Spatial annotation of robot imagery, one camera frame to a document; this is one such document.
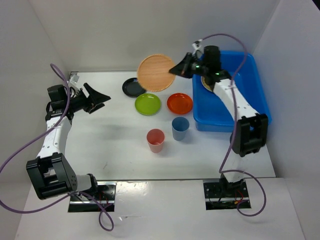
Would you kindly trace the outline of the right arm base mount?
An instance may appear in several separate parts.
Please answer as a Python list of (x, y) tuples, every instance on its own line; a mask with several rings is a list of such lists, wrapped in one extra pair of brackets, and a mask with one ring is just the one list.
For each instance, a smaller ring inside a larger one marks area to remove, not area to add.
[(203, 191), (206, 210), (250, 209), (251, 203), (244, 180), (235, 183), (220, 179), (205, 180)]

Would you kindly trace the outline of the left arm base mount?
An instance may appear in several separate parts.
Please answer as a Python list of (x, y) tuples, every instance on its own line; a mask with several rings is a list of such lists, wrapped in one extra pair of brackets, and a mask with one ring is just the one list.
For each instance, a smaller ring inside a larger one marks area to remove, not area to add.
[[(115, 198), (116, 198), (116, 186), (115, 181), (97, 181), (97, 192), (89, 192), (92, 198), (94, 198), (107, 212), (113, 212), (115, 209)], [(97, 213), (101, 209), (99, 206), (87, 196), (77, 193), (70, 197), (68, 212), (69, 213)]]

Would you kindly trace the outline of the green-rimmed bamboo woven plate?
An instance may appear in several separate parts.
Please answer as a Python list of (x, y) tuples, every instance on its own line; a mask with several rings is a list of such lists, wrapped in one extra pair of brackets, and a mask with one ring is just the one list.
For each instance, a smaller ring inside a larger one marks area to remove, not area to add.
[(201, 83), (206, 90), (208, 90), (211, 93), (213, 92), (215, 82), (210, 77), (202, 76)]

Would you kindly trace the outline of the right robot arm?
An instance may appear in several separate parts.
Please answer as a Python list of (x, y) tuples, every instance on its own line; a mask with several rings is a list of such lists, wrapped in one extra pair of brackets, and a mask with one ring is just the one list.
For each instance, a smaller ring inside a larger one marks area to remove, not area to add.
[(234, 121), (228, 153), (234, 152), (245, 157), (259, 152), (266, 144), (268, 116), (259, 113), (248, 103), (236, 86), (235, 78), (222, 68), (221, 53), (217, 46), (206, 46), (201, 58), (196, 52), (188, 52), (169, 73), (186, 79), (200, 76), (202, 85), (208, 86), (222, 101)]

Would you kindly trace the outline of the green round plate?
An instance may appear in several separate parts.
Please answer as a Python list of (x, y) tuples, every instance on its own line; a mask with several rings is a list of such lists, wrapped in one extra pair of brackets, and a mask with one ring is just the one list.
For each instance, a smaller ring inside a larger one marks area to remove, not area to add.
[(152, 93), (144, 93), (135, 100), (134, 107), (136, 111), (144, 116), (155, 115), (162, 106), (159, 97)]

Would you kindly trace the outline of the black round plate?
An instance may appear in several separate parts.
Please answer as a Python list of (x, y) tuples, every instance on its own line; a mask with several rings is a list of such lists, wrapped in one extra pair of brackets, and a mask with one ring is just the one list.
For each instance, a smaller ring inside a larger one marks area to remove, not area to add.
[(125, 95), (131, 98), (137, 98), (147, 92), (141, 87), (136, 77), (127, 79), (122, 85), (122, 91)]

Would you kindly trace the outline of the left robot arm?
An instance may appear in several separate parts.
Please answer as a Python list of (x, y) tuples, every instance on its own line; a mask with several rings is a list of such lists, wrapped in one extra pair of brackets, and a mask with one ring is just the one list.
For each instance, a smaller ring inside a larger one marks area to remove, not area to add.
[(85, 83), (88, 92), (79, 90), (69, 98), (66, 88), (54, 85), (47, 89), (50, 102), (46, 109), (46, 126), (50, 130), (34, 160), (26, 164), (26, 171), (39, 199), (81, 192), (88, 200), (99, 196), (100, 188), (91, 174), (77, 175), (65, 157), (65, 149), (74, 114), (80, 110), (93, 113), (104, 107), (111, 98)]

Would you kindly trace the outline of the brown woven bamboo plate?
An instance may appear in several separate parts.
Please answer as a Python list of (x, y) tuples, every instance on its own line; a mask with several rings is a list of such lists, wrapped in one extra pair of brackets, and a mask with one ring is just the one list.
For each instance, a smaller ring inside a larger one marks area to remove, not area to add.
[(146, 57), (137, 69), (137, 80), (149, 92), (161, 92), (172, 85), (176, 76), (169, 73), (175, 66), (173, 60), (164, 54)]

